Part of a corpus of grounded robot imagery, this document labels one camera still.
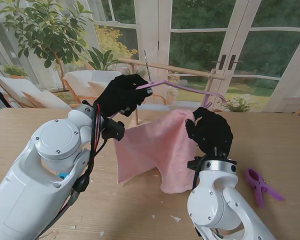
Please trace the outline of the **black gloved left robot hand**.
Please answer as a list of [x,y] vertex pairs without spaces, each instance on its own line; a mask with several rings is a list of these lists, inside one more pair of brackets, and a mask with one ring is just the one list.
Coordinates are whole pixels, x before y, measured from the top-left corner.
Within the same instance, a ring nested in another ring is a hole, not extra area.
[[140,106],[145,98],[152,95],[151,88],[137,89],[146,85],[138,74],[120,75],[107,85],[102,94],[94,101],[99,105],[103,117],[109,118],[117,113],[130,116]]

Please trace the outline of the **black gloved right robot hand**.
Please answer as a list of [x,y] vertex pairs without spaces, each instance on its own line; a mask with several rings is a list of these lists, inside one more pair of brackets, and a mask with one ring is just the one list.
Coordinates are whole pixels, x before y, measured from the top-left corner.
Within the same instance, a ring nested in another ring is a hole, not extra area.
[[228,157],[234,136],[226,119],[204,107],[196,109],[193,116],[194,120],[185,120],[188,137],[203,153]]

